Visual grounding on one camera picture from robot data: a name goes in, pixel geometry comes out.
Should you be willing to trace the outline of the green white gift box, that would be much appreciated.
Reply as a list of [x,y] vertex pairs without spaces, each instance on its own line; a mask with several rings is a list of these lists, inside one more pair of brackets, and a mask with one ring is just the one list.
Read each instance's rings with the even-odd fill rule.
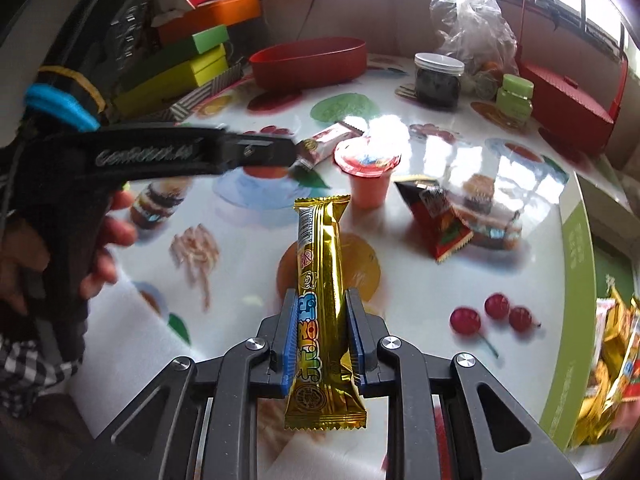
[[603,240],[629,261],[639,290],[639,219],[615,197],[573,174],[560,195],[564,310],[560,348],[539,425],[562,451],[586,391],[596,330],[597,273],[593,241]]

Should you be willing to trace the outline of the orange box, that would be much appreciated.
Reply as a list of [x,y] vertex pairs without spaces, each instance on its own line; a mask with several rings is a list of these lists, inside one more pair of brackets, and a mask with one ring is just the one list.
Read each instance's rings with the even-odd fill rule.
[[157,29],[160,43],[166,47],[203,30],[233,26],[262,15],[259,0],[215,0],[186,12]]

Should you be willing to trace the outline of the red oval tray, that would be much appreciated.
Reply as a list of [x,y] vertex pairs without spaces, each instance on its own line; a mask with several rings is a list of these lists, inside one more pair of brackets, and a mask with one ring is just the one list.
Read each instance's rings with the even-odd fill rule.
[[368,66],[367,44],[352,37],[323,37],[276,44],[250,57],[258,87],[298,91],[342,84]]

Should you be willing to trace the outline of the red black snack packet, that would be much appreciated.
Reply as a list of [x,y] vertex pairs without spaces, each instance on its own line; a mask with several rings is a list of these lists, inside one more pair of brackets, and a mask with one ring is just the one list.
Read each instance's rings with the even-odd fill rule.
[[395,186],[419,226],[428,252],[443,262],[473,238],[438,181],[426,177],[396,180]]

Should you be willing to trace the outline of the dark jar white lid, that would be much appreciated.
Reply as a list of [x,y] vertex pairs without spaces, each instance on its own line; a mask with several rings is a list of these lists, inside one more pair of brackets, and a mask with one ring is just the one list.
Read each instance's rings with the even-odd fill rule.
[[420,52],[414,55],[414,92],[425,105],[450,110],[458,105],[464,64],[451,56]]

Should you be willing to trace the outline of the green yellow stacked boxes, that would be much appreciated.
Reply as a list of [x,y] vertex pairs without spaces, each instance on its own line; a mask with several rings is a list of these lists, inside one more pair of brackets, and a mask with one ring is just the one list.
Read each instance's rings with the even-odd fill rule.
[[139,62],[120,78],[114,105],[124,117],[161,110],[228,70],[227,27],[218,25],[184,38]]

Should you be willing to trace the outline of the orange jelly cup red lid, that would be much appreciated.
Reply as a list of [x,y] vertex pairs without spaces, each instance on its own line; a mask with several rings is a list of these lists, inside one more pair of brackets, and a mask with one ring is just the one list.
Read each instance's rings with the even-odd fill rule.
[[390,176],[401,161],[396,146],[382,139],[357,136],[337,144],[333,158],[348,175],[356,207],[375,209],[384,204]]

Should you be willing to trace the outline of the clear plastic bag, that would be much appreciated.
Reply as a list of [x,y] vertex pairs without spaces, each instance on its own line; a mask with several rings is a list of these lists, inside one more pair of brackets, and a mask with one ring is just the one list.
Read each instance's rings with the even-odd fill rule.
[[518,42],[497,0],[431,0],[430,17],[437,52],[463,64],[463,90],[495,99],[503,76],[518,73]]

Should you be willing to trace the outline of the long gold snack bar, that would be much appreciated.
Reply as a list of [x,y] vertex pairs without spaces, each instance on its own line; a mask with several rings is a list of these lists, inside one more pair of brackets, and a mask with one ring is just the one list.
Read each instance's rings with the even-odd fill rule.
[[367,411],[343,364],[349,352],[340,220],[350,197],[300,198],[298,213],[296,369],[284,426],[342,430],[366,426]]
[[639,397],[639,298],[625,300],[613,280],[597,300],[594,343],[585,395],[570,447],[601,441],[620,407]]

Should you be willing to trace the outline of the white foam sheet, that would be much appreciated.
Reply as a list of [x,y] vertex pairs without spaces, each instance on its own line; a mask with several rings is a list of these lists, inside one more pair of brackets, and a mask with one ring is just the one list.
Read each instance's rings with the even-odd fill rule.
[[172,359],[202,356],[169,328],[128,278],[90,301],[85,345],[84,360],[67,390],[93,437]]

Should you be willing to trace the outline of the green lidded jar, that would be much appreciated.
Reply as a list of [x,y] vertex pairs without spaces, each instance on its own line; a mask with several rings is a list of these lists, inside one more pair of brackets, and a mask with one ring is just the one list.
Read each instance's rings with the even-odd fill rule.
[[505,74],[497,91],[498,111],[511,122],[524,125],[533,113],[534,84],[520,76]]

